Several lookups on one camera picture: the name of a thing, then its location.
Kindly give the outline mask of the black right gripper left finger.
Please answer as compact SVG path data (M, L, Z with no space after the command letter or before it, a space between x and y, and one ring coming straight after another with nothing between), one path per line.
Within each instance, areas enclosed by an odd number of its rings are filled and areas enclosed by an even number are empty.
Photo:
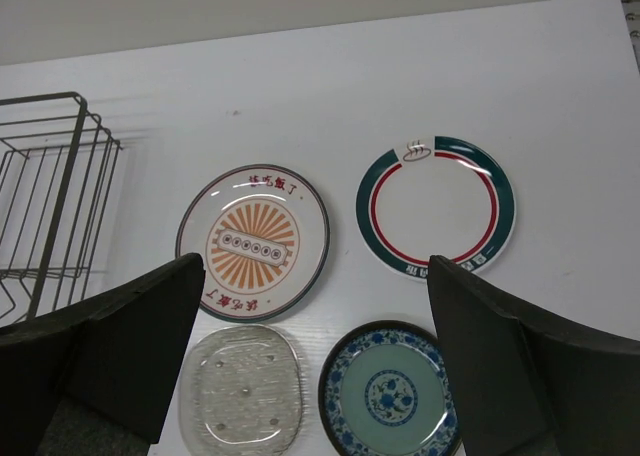
M205 280L189 253L1 329L4 455L145 455L158 443Z

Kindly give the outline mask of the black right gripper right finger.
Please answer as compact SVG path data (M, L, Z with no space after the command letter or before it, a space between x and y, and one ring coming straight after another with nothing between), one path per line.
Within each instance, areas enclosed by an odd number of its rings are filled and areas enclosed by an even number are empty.
M639 343L432 256L428 296L469 455L636 455Z

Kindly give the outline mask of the clear glass square plate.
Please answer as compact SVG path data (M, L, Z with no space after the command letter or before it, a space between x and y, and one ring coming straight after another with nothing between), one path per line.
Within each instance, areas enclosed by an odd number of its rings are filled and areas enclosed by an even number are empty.
M249 324L216 330L185 357L179 424L192 455L283 455L302 425L301 367L285 335Z

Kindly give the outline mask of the blue floral teal plate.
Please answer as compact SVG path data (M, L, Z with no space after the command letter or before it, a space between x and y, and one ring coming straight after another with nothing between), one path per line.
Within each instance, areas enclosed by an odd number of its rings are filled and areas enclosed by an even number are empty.
M454 455L461 444L437 339L407 322L343 336L323 365L318 408L340 455Z

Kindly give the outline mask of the orange sunburst white plate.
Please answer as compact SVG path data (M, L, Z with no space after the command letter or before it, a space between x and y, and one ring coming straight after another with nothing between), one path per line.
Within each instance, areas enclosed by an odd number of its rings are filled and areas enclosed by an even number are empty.
M261 322L310 293L330 240L326 205L307 179L286 167L252 164L198 193L178 227L175 253L204 261L201 310L224 321Z

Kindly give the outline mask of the green red rimmed white plate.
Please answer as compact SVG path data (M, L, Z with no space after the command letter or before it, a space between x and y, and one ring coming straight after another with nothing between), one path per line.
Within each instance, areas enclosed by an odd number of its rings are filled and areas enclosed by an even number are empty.
M384 266L423 280L434 254L472 272L490 265L509 242L517 207L507 174L488 152L438 135L379 156L360 181L355 214Z

